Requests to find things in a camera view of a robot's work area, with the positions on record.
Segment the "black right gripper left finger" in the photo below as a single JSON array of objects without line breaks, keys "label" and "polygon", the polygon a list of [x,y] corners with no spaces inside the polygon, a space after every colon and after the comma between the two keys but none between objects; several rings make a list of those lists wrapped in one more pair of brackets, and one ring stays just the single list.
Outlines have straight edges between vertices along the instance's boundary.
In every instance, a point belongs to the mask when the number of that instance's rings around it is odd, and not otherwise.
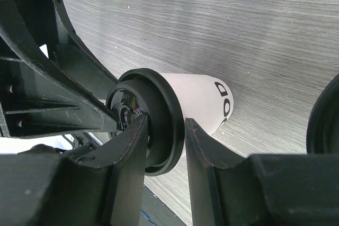
[{"label": "black right gripper left finger", "polygon": [[146,115],[78,160],[1,155],[1,225],[138,225]]}]

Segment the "black cup lid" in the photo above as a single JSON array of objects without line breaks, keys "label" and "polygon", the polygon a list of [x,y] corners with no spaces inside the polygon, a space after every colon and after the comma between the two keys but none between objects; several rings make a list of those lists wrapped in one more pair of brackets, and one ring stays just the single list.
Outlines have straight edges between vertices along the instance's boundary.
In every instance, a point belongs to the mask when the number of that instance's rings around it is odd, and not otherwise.
[{"label": "black cup lid", "polygon": [[306,147],[308,153],[338,153],[338,76],[314,104],[307,126]]},{"label": "black cup lid", "polygon": [[179,100],[169,82],[148,68],[124,73],[110,90],[106,106],[118,117],[114,138],[141,115],[148,117],[145,174],[159,176],[178,163],[184,146],[184,119]]}]

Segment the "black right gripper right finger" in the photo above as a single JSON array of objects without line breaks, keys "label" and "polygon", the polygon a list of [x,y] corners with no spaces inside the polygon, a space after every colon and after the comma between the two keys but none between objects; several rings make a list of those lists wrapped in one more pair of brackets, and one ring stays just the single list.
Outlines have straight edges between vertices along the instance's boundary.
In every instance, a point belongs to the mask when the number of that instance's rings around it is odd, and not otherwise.
[{"label": "black right gripper right finger", "polygon": [[244,158],[185,122],[194,225],[338,225],[338,156]]}]

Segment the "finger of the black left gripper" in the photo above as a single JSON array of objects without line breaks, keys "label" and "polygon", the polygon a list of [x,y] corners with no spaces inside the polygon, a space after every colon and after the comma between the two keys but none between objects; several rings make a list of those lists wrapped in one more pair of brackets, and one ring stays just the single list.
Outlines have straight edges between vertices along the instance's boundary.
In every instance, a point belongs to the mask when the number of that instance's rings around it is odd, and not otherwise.
[{"label": "finger of the black left gripper", "polygon": [[92,54],[76,33],[63,0],[51,0],[56,25],[56,54],[59,68],[83,86],[112,86],[117,79]]},{"label": "finger of the black left gripper", "polygon": [[1,0],[1,136],[39,138],[113,132],[103,100],[111,87],[83,86],[57,62],[51,0]]}]

